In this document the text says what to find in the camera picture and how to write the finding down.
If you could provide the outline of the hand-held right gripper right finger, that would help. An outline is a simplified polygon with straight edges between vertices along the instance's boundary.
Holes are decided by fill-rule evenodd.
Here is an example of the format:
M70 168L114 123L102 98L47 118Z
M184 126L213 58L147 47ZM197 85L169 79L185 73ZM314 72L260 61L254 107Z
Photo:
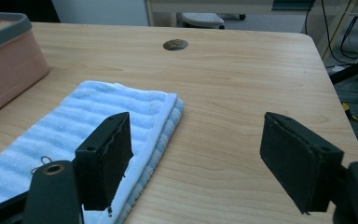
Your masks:
M344 152L298 121L265 114L260 156L302 213L324 212Z

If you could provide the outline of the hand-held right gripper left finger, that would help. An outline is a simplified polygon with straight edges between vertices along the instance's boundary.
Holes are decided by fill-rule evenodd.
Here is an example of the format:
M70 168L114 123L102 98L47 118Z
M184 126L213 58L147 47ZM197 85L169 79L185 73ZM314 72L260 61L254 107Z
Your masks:
M103 211L111 205L132 156L129 112L105 119L76 149L74 165L85 210Z

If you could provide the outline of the pink basket with grey rim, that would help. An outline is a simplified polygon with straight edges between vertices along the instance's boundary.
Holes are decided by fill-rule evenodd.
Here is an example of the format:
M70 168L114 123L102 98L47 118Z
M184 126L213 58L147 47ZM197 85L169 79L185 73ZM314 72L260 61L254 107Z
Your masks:
M0 108L48 73L28 17L0 12Z

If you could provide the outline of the grey chair base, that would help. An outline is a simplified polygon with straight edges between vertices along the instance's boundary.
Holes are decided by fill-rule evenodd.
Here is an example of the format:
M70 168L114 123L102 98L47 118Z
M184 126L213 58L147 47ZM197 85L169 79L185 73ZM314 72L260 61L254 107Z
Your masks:
M224 29L225 22L215 13L183 13L182 21L186 25L203 28Z

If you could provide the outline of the light blue striped towel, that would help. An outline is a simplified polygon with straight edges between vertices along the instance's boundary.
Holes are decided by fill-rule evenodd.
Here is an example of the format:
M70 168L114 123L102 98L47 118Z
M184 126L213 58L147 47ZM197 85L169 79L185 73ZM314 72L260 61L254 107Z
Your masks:
M86 224L123 224L154 173L184 112L175 93L143 91L84 81L58 107L0 153L0 203L26 191L44 156L71 160L75 150L107 117L128 112L133 157L112 201L112 212L86 211Z

